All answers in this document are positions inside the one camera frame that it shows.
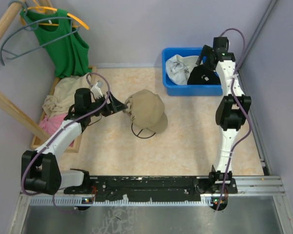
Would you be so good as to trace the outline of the black beanie hat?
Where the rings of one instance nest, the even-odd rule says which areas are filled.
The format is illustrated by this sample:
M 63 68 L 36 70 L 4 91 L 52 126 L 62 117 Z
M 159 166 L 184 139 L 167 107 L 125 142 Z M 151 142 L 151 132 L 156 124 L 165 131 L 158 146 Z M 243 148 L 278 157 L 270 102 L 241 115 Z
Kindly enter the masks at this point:
M 220 78 L 217 74 L 199 65 L 193 68 L 187 81 L 187 85 L 220 85 Z

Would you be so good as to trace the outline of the white cap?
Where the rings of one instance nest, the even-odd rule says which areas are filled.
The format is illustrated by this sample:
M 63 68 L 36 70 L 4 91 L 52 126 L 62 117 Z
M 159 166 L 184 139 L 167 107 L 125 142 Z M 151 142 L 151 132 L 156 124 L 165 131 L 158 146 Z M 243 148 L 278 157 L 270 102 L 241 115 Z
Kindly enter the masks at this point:
M 168 78 L 176 85 L 187 85 L 188 79 L 194 67 L 197 66 L 199 56 L 174 55 L 166 61 L 166 73 Z

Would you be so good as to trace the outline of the blue plastic bin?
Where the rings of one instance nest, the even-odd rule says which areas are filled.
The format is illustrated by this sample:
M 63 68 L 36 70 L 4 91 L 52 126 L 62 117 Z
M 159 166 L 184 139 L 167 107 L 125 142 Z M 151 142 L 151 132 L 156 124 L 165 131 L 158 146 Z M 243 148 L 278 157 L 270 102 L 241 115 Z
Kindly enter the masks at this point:
M 199 56 L 202 47 L 169 47 L 162 50 L 162 80 L 169 96 L 222 96 L 220 84 L 176 85 L 166 73 L 166 61 L 174 55 Z

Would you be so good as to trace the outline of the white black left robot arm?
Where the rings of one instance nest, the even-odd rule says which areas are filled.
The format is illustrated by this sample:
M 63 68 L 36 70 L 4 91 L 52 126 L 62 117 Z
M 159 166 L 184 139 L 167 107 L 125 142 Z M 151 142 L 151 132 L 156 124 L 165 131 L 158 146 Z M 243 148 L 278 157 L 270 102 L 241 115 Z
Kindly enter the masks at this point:
M 25 151 L 21 157 L 21 189 L 26 195 L 54 195 L 58 190 L 75 187 L 85 194 L 92 187 L 85 170 L 61 171 L 58 159 L 68 146 L 89 126 L 91 118 L 107 117 L 127 109 L 110 92 L 94 98 L 91 90 L 80 88 L 74 95 L 75 103 L 69 109 L 59 129 L 34 151 Z

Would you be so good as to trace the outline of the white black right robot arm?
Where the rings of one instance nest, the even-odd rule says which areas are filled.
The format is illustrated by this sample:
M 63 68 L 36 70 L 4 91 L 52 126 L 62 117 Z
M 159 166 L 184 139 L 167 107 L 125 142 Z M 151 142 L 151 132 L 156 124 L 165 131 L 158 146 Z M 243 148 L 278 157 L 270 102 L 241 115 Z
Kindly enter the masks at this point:
M 215 122 L 220 127 L 220 144 L 216 162 L 209 174 L 208 186 L 214 193 L 221 192 L 232 177 L 230 159 L 235 139 L 247 120 L 251 97 L 242 90 L 236 71 L 234 53 L 229 52 L 227 37 L 215 37 L 213 46 L 204 45 L 195 70 L 199 77 L 217 75 L 223 91 L 222 100 L 216 110 Z

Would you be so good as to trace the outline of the beige cloth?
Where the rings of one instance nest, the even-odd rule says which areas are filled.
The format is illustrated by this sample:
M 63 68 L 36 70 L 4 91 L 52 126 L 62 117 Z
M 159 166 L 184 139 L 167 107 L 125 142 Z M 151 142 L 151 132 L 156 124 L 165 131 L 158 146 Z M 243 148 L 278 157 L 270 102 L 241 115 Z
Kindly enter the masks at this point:
M 76 90 L 90 87 L 86 76 L 87 74 L 82 77 L 66 77 L 59 81 L 55 86 L 54 93 L 48 95 L 42 105 L 48 118 L 68 113 L 69 108 L 74 104 Z

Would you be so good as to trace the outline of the green tank top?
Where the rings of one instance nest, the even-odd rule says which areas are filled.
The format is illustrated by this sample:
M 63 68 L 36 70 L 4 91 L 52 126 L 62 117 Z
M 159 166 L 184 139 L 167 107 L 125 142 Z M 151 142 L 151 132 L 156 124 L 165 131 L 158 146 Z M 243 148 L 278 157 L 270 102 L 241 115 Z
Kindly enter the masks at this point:
M 54 14 L 43 15 L 32 10 L 20 12 L 26 23 L 38 22 L 34 33 L 40 45 L 49 54 L 55 65 L 55 76 L 65 78 L 89 73 L 89 45 L 72 27 L 68 12 L 58 9 Z

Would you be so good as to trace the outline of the pink cloth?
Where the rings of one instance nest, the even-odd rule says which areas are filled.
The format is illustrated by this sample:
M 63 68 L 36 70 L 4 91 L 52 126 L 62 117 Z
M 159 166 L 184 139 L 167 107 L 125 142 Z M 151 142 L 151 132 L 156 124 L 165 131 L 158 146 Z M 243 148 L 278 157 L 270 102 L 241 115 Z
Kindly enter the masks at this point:
M 45 115 L 43 120 L 40 121 L 39 126 L 51 136 L 59 129 L 66 115 L 67 113 L 55 115 L 53 117 Z

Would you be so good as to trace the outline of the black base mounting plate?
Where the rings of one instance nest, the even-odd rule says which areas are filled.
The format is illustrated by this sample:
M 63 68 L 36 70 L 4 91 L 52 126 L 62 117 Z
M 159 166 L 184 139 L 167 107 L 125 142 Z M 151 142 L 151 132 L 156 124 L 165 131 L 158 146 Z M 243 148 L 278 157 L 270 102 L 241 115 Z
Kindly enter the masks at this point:
M 203 194 L 219 194 L 222 181 L 208 176 L 88 176 L 80 186 L 68 187 L 66 195 L 94 195 L 97 202 L 200 201 Z

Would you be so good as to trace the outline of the yellow clothes hanger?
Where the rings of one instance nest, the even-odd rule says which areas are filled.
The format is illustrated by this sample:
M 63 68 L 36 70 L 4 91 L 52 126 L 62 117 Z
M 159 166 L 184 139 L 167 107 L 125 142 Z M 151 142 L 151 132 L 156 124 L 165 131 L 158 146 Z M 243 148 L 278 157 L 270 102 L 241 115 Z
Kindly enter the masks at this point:
M 38 13 L 47 13 L 47 11 L 53 11 L 53 12 L 57 12 L 57 8 L 54 8 L 54 7 L 50 7 L 50 6 L 45 6 L 45 5 L 39 5 L 38 2 L 36 0 L 34 0 L 34 3 L 36 4 L 36 6 L 32 6 L 32 7 L 27 7 L 26 9 L 23 10 L 24 14 L 21 15 L 21 22 L 23 24 L 23 26 L 25 26 L 26 22 L 23 18 L 23 16 L 26 15 L 25 11 L 26 10 L 36 10 Z M 76 24 L 72 24 L 72 27 L 73 28 L 78 28 L 78 27 L 84 27 L 86 30 L 89 30 L 89 26 L 84 23 L 81 19 L 77 18 L 76 16 L 70 14 L 70 13 L 67 13 L 67 16 L 68 16 L 68 19 L 69 20 L 73 20 L 73 21 L 76 21 L 77 23 L 79 23 L 79 25 L 76 25 Z M 43 23 L 39 23 L 39 22 L 36 22 L 36 27 L 34 29 L 37 29 L 39 26 L 51 26 L 51 27 L 58 27 L 59 24 L 56 24 L 56 23 L 52 23 L 52 21 L 50 19 L 43 19 Z

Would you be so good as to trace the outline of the grey blue clothes hanger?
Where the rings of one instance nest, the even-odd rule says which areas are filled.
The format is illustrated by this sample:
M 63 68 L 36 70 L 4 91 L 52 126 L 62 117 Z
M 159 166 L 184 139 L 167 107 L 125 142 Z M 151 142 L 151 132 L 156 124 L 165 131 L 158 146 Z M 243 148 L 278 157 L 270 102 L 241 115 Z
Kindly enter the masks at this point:
M 8 4 L 8 7 L 12 7 L 13 4 L 18 4 L 19 7 L 16 10 L 16 16 L 19 15 L 19 12 L 24 14 L 23 10 L 29 7 L 24 0 L 11 0 Z M 5 40 L 0 40 L 1 46 L 0 46 L 0 62 L 2 65 L 5 65 L 6 60 L 14 60 L 21 56 L 24 56 L 30 52 L 33 52 L 35 50 L 38 50 L 44 46 L 50 45 L 56 41 L 59 41 L 63 39 L 64 37 L 70 36 L 74 33 L 77 33 L 77 29 L 73 29 L 72 24 L 79 25 L 76 21 L 73 21 L 71 19 L 68 19 L 67 13 L 65 16 L 59 16 L 57 12 L 53 11 L 47 11 L 47 13 L 38 13 L 39 15 L 42 15 L 40 19 L 34 20 L 33 22 L 26 21 L 25 26 L 21 25 L 21 27 L 14 32 L 11 32 L 10 35 L 8 35 Z M 59 36 L 55 36 L 54 39 L 49 40 L 48 42 L 44 42 L 42 45 L 38 45 L 35 48 L 30 48 L 30 46 L 33 46 L 34 43 L 32 39 L 34 36 L 32 33 L 38 30 L 34 29 L 36 27 L 36 22 L 43 22 L 43 19 L 47 20 L 69 20 L 69 30 L 67 33 Z

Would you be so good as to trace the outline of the wooden clothes rack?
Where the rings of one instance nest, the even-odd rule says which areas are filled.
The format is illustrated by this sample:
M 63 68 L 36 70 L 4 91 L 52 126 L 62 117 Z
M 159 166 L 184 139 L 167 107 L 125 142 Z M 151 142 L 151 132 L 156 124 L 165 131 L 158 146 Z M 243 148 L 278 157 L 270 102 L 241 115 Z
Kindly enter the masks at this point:
M 34 33 L 35 48 L 39 45 Z M 54 66 L 48 53 L 38 49 L 14 60 L 0 62 L 0 91 L 35 123 L 42 114 L 42 104 L 54 80 Z M 33 134 L 0 109 L 0 140 L 12 138 L 30 144 Z

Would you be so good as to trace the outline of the aluminium frame rail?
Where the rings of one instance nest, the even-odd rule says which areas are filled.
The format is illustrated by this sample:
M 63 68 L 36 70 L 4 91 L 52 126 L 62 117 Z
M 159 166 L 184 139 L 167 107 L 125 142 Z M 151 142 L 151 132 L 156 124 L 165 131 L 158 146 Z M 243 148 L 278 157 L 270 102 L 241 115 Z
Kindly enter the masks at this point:
M 293 234 L 278 176 L 92 176 L 55 197 L 20 195 L 11 234 Z

